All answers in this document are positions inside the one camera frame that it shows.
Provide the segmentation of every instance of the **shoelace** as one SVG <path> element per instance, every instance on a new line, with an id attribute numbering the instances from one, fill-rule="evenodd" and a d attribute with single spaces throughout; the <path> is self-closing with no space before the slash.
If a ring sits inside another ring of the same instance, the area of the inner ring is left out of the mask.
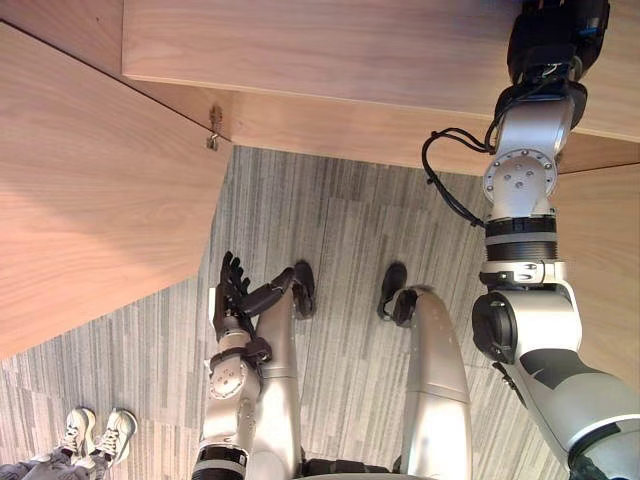
<path id="1" fill-rule="evenodd" d="M 100 438 L 99 450 L 104 453 L 108 453 L 111 456 L 116 455 L 116 442 L 118 440 L 118 430 L 107 428 L 102 437 Z"/>
<path id="2" fill-rule="evenodd" d="M 60 446 L 71 450 L 73 453 L 78 453 L 78 427 L 67 425 L 67 431 L 64 433 Z"/>

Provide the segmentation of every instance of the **pant leg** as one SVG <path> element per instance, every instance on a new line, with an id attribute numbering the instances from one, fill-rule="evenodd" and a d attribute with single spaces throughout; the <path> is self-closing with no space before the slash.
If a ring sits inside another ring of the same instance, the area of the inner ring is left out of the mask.
<path id="1" fill-rule="evenodd" d="M 56 448 L 48 455 L 48 459 L 37 462 L 23 480 L 76 480 L 73 474 L 71 458 Z"/>
<path id="2" fill-rule="evenodd" d="M 20 462 L 15 465 L 0 465 L 0 480 L 22 480 L 37 462 Z"/>
<path id="3" fill-rule="evenodd" d="M 89 458 L 91 462 L 88 463 L 91 465 L 74 467 L 73 474 L 75 476 L 70 480 L 106 480 L 109 470 L 107 461 L 99 455 L 91 455 Z"/>
<path id="4" fill-rule="evenodd" d="M 46 455 L 36 455 L 28 462 L 19 462 L 15 465 L 0 466 L 0 480 L 23 480 L 33 478 L 29 474 L 34 470 L 44 471 L 50 466 L 70 465 L 69 456 L 62 453 L 62 448 L 56 448 Z"/>

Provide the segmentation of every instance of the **black cable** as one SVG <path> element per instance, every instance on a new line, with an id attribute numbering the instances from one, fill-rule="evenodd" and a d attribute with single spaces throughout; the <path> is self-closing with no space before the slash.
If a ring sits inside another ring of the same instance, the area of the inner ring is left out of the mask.
<path id="1" fill-rule="evenodd" d="M 439 132 L 436 132 L 436 131 L 431 132 L 431 136 L 422 145 L 422 166 L 424 167 L 424 170 L 427 173 L 427 184 L 429 185 L 433 184 L 438 190 L 438 193 L 440 193 L 440 196 L 442 197 L 444 202 L 449 206 L 449 208 L 451 208 L 451 210 L 453 210 L 457 215 L 459 215 L 460 217 L 464 218 L 469 223 L 471 223 L 472 227 L 480 226 L 482 228 L 485 228 L 485 224 L 480 218 L 476 217 L 464 205 L 462 205 L 458 201 L 458 199 L 456 199 L 456 197 L 453 196 L 453 194 L 449 192 L 449 190 L 447 190 L 447 188 L 444 186 L 442 181 L 440 181 L 440 177 L 438 177 L 438 174 L 431 168 L 431 165 L 429 165 L 429 160 L 427 158 L 427 152 L 429 150 L 429 147 L 433 144 L 433 142 L 435 142 L 439 138 L 448 138 L 450 140 L 455 140 L 456 142 L 463 144 L 465 147 L 475 152 L 488 153 L 489 155 L 495 155 L 496 146 L 491 144 L 491 135 L 493 134 L 493 131 L 496 129 L 496 127 L 500 123 L 500 120 L 502 119 L 504 114 L 507 113 L 509 109 L 513 108 L 518 103 L 524 101 L 525 99 L 527 99 L 532 95 L 535 95 L 544 87 L 546 87 L 547 85 L 557 80 L 559 80 L 559 77 L 555 77 L 555 76 L 546 77 L 538 85 L 532 87 L 530 90 L 523 93 L 522 95 L 515 97 L 509 103 L 507 103 L 499 112 L 496 112 L 495 116 L 493 117 L 493 120 L 489 124 L 489 128 L 487 128 L 487 131 L 485 132 L 484 142 L 481 142 L 476 137 L 474 137 L 471 133 L 469 133 L 468 131 L 462 128 L 449 127 Z"/>

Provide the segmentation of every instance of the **person's foot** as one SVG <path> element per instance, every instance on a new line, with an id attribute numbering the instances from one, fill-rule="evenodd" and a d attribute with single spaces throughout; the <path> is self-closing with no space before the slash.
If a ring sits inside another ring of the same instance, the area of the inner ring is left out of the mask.
<path id="1" fill-rule="evenodd" d="M 124 461 L 129 456 L 129 443 L 137 429 L 138 422 L 131 412 L 114 408 L 93 455 L 102 456 L 109 467 Z"/>
<path id="2" fill-rule="evenodd" d="M 89 455 L 94 450 L 93 427 L 96 416 L 88 408 L 74 408 L 67 415 L 67 429 L 60 440 L 62 452 L 69 456 L 71 463 Z"/>

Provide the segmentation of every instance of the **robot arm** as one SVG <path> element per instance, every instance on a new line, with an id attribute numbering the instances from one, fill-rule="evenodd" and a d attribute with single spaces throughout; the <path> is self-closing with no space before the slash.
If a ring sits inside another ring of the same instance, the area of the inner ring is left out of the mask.
<path id="1" fill-rule="evenodd" d="M 493 203 L 486 222 L 487 261 L 480 273 L 489 293 L 474 306 L 474 343 L 517 393 L 571 479 L 637 480 L 640 397 L 616 377 L 586 366 L 577 354 L 580 317 L 558 259 L 555 209 L 549 201 L 556 158 L 586 102 L 586 90 L 576 80 L 597 57 L 608 4 L 567 0 L 563 7 L 527 11 L 525 6 L 511 38 L 509 67 L 516 84 L 498 102 L 497 111 L 504 113 L 483 179 Z M 594 48 L 585 53 L 584 42 L 563 30 L 585 11 L 600 15 L 580 17 L 596 34 L 601 29 L 595 54 Z M 557 30 L 545 25 L 543 33 L 551 29 L 552 35 L 527 35 L 542 28 L 538 21 Z M 558 32 L 565 36 L 559 38 Z M 518 97 L 535 85 L 542 86 L 535 94 Z"/>

